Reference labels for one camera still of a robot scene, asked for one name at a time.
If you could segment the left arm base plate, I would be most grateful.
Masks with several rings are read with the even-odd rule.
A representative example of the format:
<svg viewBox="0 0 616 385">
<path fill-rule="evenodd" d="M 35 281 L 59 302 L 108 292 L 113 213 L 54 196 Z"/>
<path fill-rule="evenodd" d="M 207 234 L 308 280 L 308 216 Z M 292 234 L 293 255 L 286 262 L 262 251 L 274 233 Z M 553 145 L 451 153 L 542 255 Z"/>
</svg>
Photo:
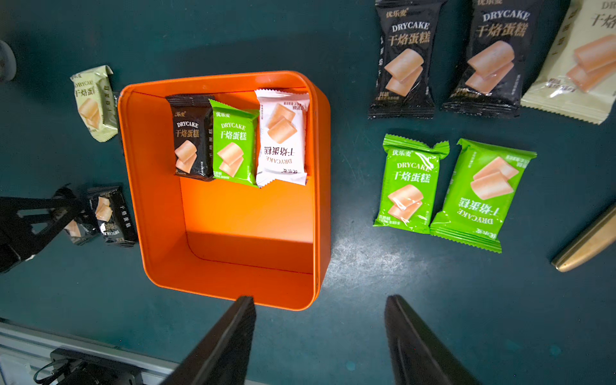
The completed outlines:
<svg viewBox="0 0 616 385">
<path fill-rule="evenodd" d="M 142 370 L 133 365 L 66 348 L 55 349 L 50 357 L 35 372 L 36 384 L 143 384 Z"/>
</svg>

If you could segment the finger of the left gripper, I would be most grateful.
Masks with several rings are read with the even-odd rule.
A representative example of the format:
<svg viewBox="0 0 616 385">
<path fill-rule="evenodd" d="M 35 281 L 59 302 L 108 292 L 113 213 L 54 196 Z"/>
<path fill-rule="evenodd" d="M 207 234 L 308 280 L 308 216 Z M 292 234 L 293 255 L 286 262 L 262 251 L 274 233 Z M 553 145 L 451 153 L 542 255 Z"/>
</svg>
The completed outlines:
<svg viewBox="0 0 616 385">
<path fill-rule="evenodd" d="M 40 253 L 81 213 L 77 198 L 1 198 L 1 272 Z"/>
</svg>

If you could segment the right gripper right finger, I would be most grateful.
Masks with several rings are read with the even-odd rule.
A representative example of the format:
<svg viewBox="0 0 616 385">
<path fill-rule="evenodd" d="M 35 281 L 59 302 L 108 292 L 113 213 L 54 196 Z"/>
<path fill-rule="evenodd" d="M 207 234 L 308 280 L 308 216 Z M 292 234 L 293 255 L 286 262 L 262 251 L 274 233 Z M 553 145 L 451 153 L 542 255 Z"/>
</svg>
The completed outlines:
<svg viewBox="0 0 616 385">
<path fill-rule="evenodd" d="M 384 323 L 396 384 L 478 384 L 401 295 L 387 298 Z"/>
</svg>

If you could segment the green cookie packet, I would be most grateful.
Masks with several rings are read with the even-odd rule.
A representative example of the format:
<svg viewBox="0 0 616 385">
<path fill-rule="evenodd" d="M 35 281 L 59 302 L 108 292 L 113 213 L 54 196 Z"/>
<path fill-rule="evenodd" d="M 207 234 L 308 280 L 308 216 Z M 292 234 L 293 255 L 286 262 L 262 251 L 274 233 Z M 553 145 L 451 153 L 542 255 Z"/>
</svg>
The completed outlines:
<svg viewBox="0 0 616 385">
<path fill-rule="evenodd" d="M 498 234 L 535 152 L 461 138 L 442 210 L 430 234 L 501 253 Z"/>
<path fill-rule="evenodd" d="M 441 161 L 449 155 L 449 142 L 431 147 L 387 134 L 383 150 L 387 156 L 374 226 L 429 234 Z"/>
<path fill-rule="evenodd" d="M 213 176 L 250 187 L 256 183 L 258 110 L 241 110 L 212 100 Z"/>
</svg>

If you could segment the black cookie packet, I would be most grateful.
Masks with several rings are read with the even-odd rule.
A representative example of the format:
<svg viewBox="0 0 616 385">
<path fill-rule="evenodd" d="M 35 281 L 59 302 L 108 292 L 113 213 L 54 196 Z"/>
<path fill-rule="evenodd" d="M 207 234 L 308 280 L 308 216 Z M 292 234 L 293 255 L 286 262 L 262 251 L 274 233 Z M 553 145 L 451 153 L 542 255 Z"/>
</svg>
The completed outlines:
<svg viewBox="0 0 616 385">
<path fill-rule="evenodd" d="M 83 203 L 69 187 L 63 186 L 58 189 L 54 194 L 54 199 L 67 198 L 77 199 L 81 205 L 81 211 L 77 214 L 71 222 L 65 227 L 64 231 L 70 237 L 74 245 L 83 245 L 99 235 L 99 228 L 96 218 L 93 216 L 91 210 Z"/>
<path fill-rule="evenodd" d="M 136 226 L 119 185 L 88 189 L 88 203 L 106 244 L 133 247 L 138 243 Z"/>
<path fill-rule="evenodd" d="M 176 175 L 211 181 L 213 176 L 213 107 L 206 94 L 167 96 L 173 115 Z"/>
<path fill-rule="evenodd" d="M 540 19 L 540 0 L 472 1 L 461 77 L 442 109 L 469 116 L 520 115 L 526 59 Z"/>
<path fill-rule="evenodd" d="M 379 74 L 370 119 L 431 119 L 436 105 L 429 74 L 444 1 L 377 1 Z"/>
</svg>

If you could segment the cream cookie packet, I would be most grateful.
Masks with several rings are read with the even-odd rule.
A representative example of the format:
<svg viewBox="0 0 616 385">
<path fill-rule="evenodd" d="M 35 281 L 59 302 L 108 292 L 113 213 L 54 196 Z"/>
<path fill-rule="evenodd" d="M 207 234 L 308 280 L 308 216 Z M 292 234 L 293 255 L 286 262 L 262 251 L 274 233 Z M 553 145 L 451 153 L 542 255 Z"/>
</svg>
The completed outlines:
<svg viewBox="0 0 616 385">
<path fill-rule="evenodd" d="M 119 131 L 116 99 L 109 65 L 94 67 L 71 77 L 78 114 L 98 142 L 110 141 Z"/>
<path fill-rule="evenodd" d="M 615 2 L 572 1 L 521 105 L 602 124 L 615 101 Z"/>
</svg>

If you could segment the white cookie packet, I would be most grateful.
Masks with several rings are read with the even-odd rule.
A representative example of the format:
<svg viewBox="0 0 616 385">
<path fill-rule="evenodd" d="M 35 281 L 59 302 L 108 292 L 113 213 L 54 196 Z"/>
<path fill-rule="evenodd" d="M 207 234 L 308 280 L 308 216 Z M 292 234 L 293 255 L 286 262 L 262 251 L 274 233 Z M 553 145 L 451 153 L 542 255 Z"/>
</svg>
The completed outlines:
<svg viewBox="0 0 616 385">
<path fill-rule="evenodd" d="M 258 187 L 276 180 L 306 184 L 306 114 L 310 96 L 274 89 L 258 89 L 255 95 L 260 104 Z"/>
</svg>

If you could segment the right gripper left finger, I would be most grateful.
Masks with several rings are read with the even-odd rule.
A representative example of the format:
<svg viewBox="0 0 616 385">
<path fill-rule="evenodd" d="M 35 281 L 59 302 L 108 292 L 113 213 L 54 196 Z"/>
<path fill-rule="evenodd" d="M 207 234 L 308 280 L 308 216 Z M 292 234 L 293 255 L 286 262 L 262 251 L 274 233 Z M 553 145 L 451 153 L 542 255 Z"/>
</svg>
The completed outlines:
<svg viewBox="0 0 616 385">
<path fill-rule="evenodd" d="M 245 383 L 256 318 L 253 298 L 238 298 L 163 383 Z"/>
</svg>

